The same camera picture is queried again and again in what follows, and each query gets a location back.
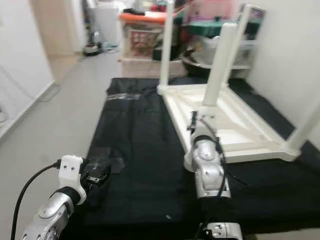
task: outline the small black object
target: small black object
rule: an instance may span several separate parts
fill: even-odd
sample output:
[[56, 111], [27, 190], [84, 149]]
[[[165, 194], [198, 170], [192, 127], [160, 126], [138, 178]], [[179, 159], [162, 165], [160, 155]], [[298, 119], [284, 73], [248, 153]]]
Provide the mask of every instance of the small black object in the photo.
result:
[[214, 17], [214, 20], [215, 20], [216, 22], [219, 22], [220, 19], [221, 19], [221, 16], [215, 16], [215, 17]]
[[61, 165], [61, 159], [59, 158], [55, 163], [54, 163], [54, 167], [56, 169], [60, 169], [60, 165]]
[[62, 193], [62, 194], [68, 195], [69, 198], [72, 200], [72, 203], [74, 206], [77, 205], [77, 203], [81, 199], [79, 193], [70, 186], [65, 186], [63, 188], [60, 188], [57, 191], [55, 191], [54, 193]]
[[191, 134], [193, 134], [196, 129], [197, 115], [198, 115], [197, 111], [192, 111], [191, 124], [187, 127], [187, 130], [191, 131]]
[[134, 14], [134, 15], [141, 15], [141, 16], [146, 15], [144, 11], [137, 11], [137, 10], [134, 10], [133, 8], [126, 8], [123, 10], [123, 12], [127, 14]]
[[234, 180], [238, 181], [239, 183], [241, 183], [241, 184], [243, 184], [243, 185], [245, 185], [245, 186], [248, 186], [248, 184], [247, 184], [245, 181], [241, 180], [240, 178], [238, 178], [237, 176], [233, 175], [233, 174], [230, 173], [229, 171], [227, 171], [227, 174], [228, 174], [230, 177], [232, 177]]
[[[162, 57], [162, 41], [159, 44], [156, 44], [152, 48], [152, 60], [155, 61], [161, 61]], [[179, 55], [179, 47], [178, 46], [171, 46], [171, 51], [170, 51], [170, 61], [173, 61], [176, 59]]]
[[100, 42], [97, 44], [88, 44], [83, 49], [83, 55], [86, 57], [96, 56], [100, 53], [102, 53], [102, 43]]
[[79, 174], [82, 174], [85, 170], [85, 167], [88, 165], [89, 160], [87, 158], [82, 158], [82, 163], [80, 165]]
[[81, 185], [88, 193], [92, 188], [99, 187], [111, 176], [111, 165], [106, 159], [85, 160], [83, 173], [81, 174]]

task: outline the black tablecloth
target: black tablecloth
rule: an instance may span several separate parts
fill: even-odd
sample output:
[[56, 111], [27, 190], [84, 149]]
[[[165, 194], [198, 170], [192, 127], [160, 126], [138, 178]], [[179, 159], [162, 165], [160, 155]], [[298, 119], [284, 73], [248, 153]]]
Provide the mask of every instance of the black tablecloth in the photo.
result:
[[[170, 84], [204, 82], [187, 77], [170, 80]], [[183, 167], [184, 151], [157, 95], [157, 84], [157, 79], [112, 80], [88, 157], [122, 158], [125, 167], [77, 208], [65, 239], [183, 239], [196, 231], [201, 216], [194, 177]], [[231, 79], [229, 84], [284, 138], [293, 131], [245, 81]], [[228, 165], [234, 176], [247, 183], [228, 178], [244, 233], [320, 225], [319, 156], [307, 142], [293, 163], [270, 159]]]

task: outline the silver robot arm segment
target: silver robot arm segment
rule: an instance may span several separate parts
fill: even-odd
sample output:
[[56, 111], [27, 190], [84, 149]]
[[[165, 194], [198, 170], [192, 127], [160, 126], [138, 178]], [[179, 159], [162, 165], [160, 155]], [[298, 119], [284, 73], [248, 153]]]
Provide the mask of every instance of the silver robot arm segment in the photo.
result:
[[194, 114], [192, 148], [185, 156], [184, 165], [194, 172], [197, 198], [202, 214], [207, 218], [203, 232], [209, 239], [243, 240], [230, 203], [231, 193], [222, 162], [223, 155], [216, 146], [220, 144], [219, 139], [211, 128], [213, 118], [202, 117], [195, 121], [196, 117]]
[[77, 156], [61, 158], [59, 189], [42, 205], [33, 221], [25, 229], [22, 240], [58, 240], [66, 227], [75, 205], [81, 205], [95, 186], [103, 184], [111, 174], [111, 167], [101, 163], [86, 169], [89, 161]]

